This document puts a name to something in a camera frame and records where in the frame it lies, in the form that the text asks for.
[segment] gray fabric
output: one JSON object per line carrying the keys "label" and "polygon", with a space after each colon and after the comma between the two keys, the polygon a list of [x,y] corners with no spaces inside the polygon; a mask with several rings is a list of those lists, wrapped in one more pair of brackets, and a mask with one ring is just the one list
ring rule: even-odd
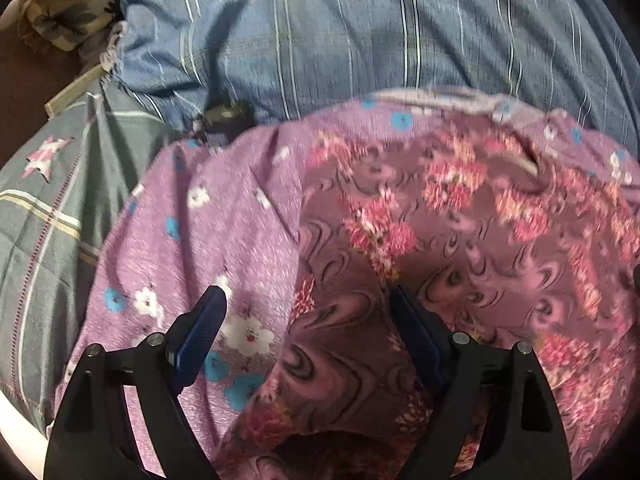
{"label": "gray fabric", "polygon": [[561,107],[638,154],[638,61],[600,0],[122,0],[116,77],[176,128],[224,92],[259,121],[469,86]]}
{"label": "gray fabric", "polygon": [[[26,157],[50,136],[74,138],[53,157],[50,182],[38,171],[23,177]],[[102,242],[156,153],[175,138],[126,92],[96,81],[0,171],[0,388],[42,432]]]}

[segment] pink floral fabric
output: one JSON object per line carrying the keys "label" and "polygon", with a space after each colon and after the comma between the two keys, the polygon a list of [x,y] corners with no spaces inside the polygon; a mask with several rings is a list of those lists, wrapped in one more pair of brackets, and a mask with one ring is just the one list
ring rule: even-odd
{"label": "pink floral fabric", "polygon": [[401,283],[453,330],[533,344],[577,477],[630,409],[640,169],[560,112],[422,98],[259,128],[223,153],[167,148],[106,243],[74,359],[165,330],[218,284],[228,316],[180,402],[222,478],[391,480],[433,412],[390,320]]}

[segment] bedding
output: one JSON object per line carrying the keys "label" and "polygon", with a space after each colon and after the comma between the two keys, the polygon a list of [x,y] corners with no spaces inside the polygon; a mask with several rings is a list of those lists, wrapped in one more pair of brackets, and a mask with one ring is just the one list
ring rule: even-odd
{"label": "bedding", "polygon": [[[535,346],[577,478],[638,369],[639,179],[565,110],[458,90],[381,92],[226,150],[177,142],[104,243],[67,376],[87,345],[165,332],[215,284],[226,319],[179,400],[221,478],[391,480],[431,413],[388,315],[400,283],[452,330]],[[482,411],[459,470],[481,431]]]}
{"label": "bedding", "polygon": [[104,237],[156,153],[175,139],[104,78],[0,170],[0,390],[43,434]]}
{"label": "bedding", "polygon": [[638,156],[638,61],[601,0],[122,0],[114,76],[175,128],[226,94],[258,122],[468,86],[564,108]]}

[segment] metal screw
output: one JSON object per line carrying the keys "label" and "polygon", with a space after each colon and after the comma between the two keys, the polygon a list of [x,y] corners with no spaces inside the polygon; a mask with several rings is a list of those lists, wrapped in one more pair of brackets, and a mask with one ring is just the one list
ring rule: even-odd
{"label": "metal screw", "polygon": [[158,346],[162,344],[162,341],[164,341],[164,334],[160,332],[156,332],[146,338],[146,343],[149,346]]}
{"label": "metal screw", "polygon": [[466,345],[471,341],[471,338],[464,332],[456,332],[453,335],[453,341],[459,345]]}
{"label": "metal screw", "polygon": [[519,341],[518,344],[516,345],[516,348],[518,349],[518,352],[520,352],[521,354],[530,354],[531,351],[533,350],[532,346],[526,341]]}
{"label": "metal screw", "polygon": [[87,357],[94,357],[100,353],[100,350],[102,350],[102,347],[98,343],[94,343],[92,345],[89,345],[84,353],[87,355]]}

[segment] pink star print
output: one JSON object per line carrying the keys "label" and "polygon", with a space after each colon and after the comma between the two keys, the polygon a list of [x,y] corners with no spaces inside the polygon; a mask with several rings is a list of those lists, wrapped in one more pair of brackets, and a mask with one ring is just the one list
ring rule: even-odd
{"label": "pink star print", "polygon": [[48,182],[51,178],[51,163],[53,161],[53,156],[72,140],[73,137],[56,140],[53,140],[53,136],[47,138],[35,152],[31,153],[31,155],[27,157],[29,162],[24,168],[22,178],[25,178],[35,170],[38,170],[44,177],[44,180]]}

